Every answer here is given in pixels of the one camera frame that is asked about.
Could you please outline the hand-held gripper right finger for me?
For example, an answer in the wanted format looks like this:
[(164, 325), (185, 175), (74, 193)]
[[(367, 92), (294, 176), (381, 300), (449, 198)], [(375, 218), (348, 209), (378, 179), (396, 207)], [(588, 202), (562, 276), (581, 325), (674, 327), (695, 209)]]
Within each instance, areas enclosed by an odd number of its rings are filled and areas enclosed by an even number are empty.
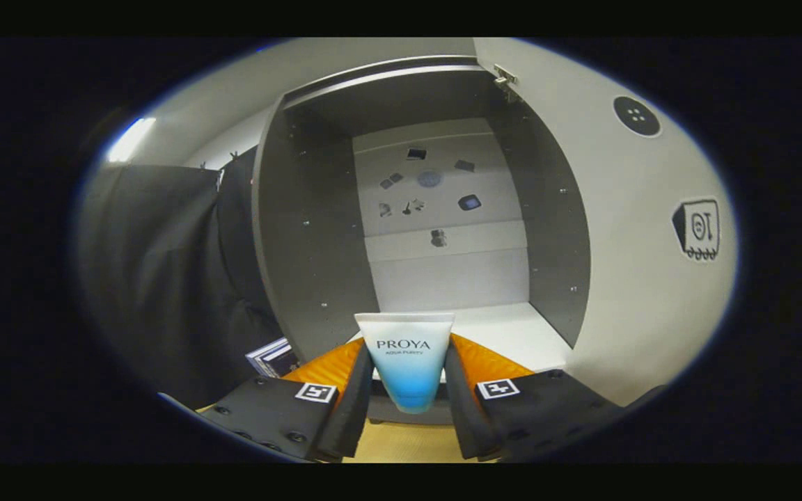
[(564, 369), (535, 372), (454, 333), (443, 370), (465, 459), (541, 459), (624, 415)]

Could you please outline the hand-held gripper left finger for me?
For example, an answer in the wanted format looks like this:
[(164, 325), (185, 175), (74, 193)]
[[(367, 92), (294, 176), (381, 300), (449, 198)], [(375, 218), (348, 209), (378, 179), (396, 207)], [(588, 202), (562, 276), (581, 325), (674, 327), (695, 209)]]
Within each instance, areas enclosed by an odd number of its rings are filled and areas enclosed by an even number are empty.
[(282, 377), (255, 376), (199, 415), (274, 453), (340, 462), (359, 447), (373, 370), (365, 340), (359, 338)]

